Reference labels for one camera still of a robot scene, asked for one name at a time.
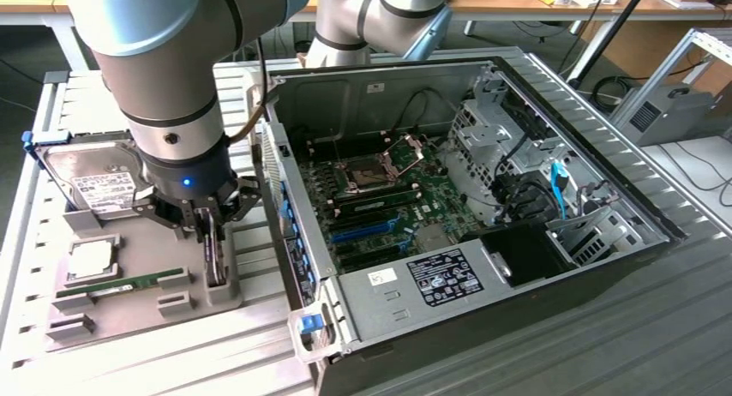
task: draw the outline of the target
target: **blue pcie slot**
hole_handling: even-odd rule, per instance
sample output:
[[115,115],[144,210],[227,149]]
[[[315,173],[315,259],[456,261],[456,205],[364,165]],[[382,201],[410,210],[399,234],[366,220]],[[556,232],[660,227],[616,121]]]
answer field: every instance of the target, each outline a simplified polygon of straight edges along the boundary
[[331,243],[343,243],[348,242],[351,240],[360,239],[367,236],[378,235],[380,233],[388,233],[394,231],[394,228],[399,222],[399,216],[392,219],[387,220],[383,223],[379,223],[376,225],[371,225],[368,227],[364,227],[362,229],[355,229],[352,231],[346,231],[344,233],[339,233],[336,235],[331,236]]

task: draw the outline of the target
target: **hard drive label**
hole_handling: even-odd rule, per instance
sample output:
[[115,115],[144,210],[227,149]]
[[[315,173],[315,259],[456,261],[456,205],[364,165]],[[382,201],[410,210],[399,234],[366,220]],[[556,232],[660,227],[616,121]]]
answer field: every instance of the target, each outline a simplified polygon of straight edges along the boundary
[[479,277],[459,249],[407,263],[424,302],[435,307],[483,291]]
[[71,182],[96,214],[132,208],[135,181],[128,172],[74,177]]

